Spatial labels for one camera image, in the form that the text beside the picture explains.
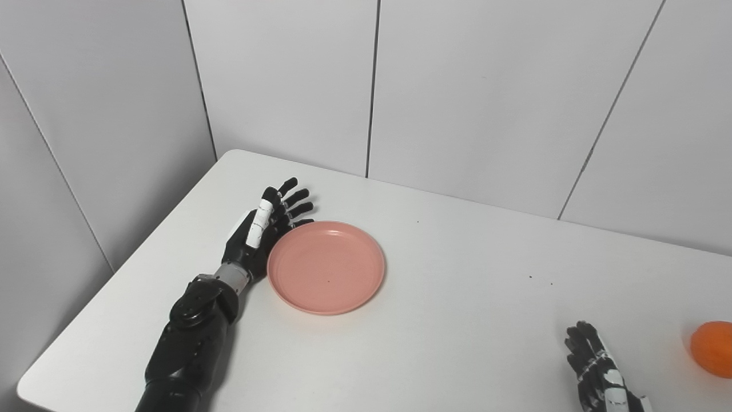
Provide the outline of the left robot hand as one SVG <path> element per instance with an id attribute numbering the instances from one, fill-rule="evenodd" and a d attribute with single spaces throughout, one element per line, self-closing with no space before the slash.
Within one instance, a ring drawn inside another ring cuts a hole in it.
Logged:
<path id="1" fill-rule="evenodd" d="M 298 185 L 291 177 L 279 187 L 265 189 L 257 209 L 246 214 L 240 226 L 226 242 L 222 264 L 232 264 L 243 270 L 248 282 L 258 282 L 266 276 L 266 264 L 275 244 L 288 232 L 314 222 L 296 218 L 314 210 L 308 200 L 309 190 L 302 188 L 293 195 L 287 193 Z"/>

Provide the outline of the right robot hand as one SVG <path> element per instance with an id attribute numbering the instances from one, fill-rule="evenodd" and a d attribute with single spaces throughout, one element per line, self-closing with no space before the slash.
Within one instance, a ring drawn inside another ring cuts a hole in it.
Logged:
<path id="1" fill-rule="evenodd" d="M 627 388 L 615 358 L 596 328 L 583 320 L 566 330 L 567 361 L 577 378 L 583 411 L 652 411 L 650 399 Z"/>

